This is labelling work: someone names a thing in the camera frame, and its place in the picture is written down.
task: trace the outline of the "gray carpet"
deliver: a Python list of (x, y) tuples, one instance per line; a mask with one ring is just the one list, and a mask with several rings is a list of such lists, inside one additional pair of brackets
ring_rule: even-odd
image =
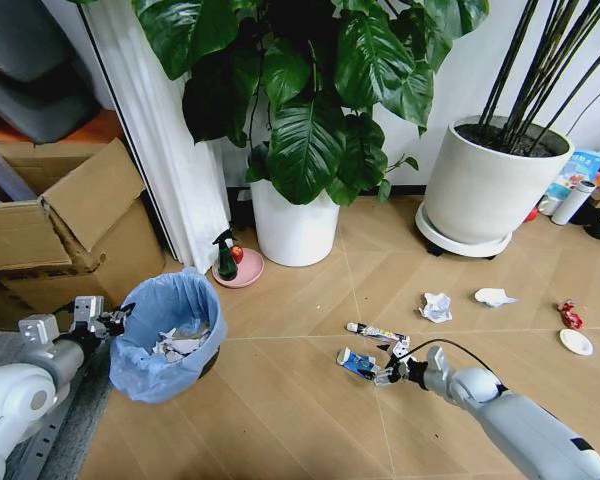
[[(0, 365), (17, 362), (23, 348), (20, 334), (0, 332)], [(78, 476), (111, 392), (108, 343), (98, 349), (84, 369), (85, 375), (39, 479)], [(6, 479), (17, 478), (25, 446), (26, 442), (19, 445), (9, 457)]]

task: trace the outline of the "cardboard box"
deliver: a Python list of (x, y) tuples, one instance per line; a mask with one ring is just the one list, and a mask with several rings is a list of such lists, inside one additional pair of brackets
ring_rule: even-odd
[[(48, 155), (59, 159), (67, 147)], [(13, 165), (23, 158), (21, 148), (1, 152)], [(54, 313), (78, 295), (102, 295), (113, 308), (162, 272), (164, 254), (139, 198), (140, 176), (118, 140), (98, 150), (82, 160), (58, 160), (54, 171), (68, 173), (37, 201), (0, 204), (0, 328), (16, 330), (17, 320)], [(40, 170), (23, 169), (25, 181), (28, 172)], [(37, 185), (45, 184), (37, 178)], [(56, 316), (66, 329), (71, 316)]]
[[(0, 155), (25, 180), (36, 195), (98, 153), (106, 143), (47, 144), (0, 143)], [(0, 200), (9, 198), (0, 189)]]
[(102, 295), (105, 306), (122, 304), (143, 280), (159, 275), (164, 254), (140, 200), (134, 202), (97, 246), (103, 261), (91, 273), (75, 269), (0, 273), (2, 284), (36, 312), (52, 313), (78, 295)]
[[(65, 153), (70, 146), (46, 147), (51, 157), (48, 164), (56, 163), (57, 175), (70, 169), (72, 161), (67, 158), (71, 157)], [(32, 148), (40, 147), (5, 144), (0, 151), (15, 166), (26, 156), (23, 150)], [(41, 178), (41, 171), (22, 167), (19, 173), (27, 183), (41, 188), (50, 182)], [(0, 204), (0, 271), (69, 265), (83, 272), (95, 270), (102, 253), (96, 245), (143, 190), (127, 151), (114, 140), (81, 161), (37, 200)]]

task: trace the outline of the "blue trash bag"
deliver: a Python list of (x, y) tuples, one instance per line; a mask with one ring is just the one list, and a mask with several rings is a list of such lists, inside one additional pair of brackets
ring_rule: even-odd
[[(132, 400), (160, 403), (193, 385), (227, 336), (220, 302), (207, 279), (193, 268), (166, 273), (138, 285), (124, 304), (135, 302), (125, 332), (111, 345), (111, 383)], [(167, 363), (152, 348), (172, 328), (198, 331), (209, 322), (210, 336), (200, 349)]]

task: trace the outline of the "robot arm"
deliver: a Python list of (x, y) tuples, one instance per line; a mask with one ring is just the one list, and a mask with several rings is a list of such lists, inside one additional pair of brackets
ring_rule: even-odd
[(103, 297), (77, 297), (69, 333), (60, 335), (53, 315), (19, 322), (29, 344), (22, 363), (0, 367), (0, 479), (15, 446), (35, 434), (45, 415), (69, 394), (78, 369), (108, 336), (124, 331), (133, 304), (103, 312)]
[(376, 384), (387, 385), (397, 377), (416, 382), (467, 411), (527, 478), (600, 480), (600, 455), (538, 404), (508, 390), (493, 372), (475, 367), (455, 371), (440, 347), (429, 350), (426, 362), (405, 355), (392, 360)]

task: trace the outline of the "crumpled tissue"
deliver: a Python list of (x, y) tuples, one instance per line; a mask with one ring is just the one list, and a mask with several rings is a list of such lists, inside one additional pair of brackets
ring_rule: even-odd
[(209, 338), (209, 329), (191, 334), (172, 328), (166, 333), (160, 332), (160, 335), (163, 338), (156, 342), (153, 353), (163, 354), (167, 357), (167, 363), (173, 363), (198, 350)]
[(427, 304), (424, 308), (419, 307), (420, 315), (428, 318), (433, 323), (442, 323), (451, 320), (451, 298), (444, 293), (425, 293)]
[(494, 308), (518, 301), (517, 298), (508, 297), (504, 288), (481, 288), (475, 293), (474, 297), (479, 302), (486, 303)]

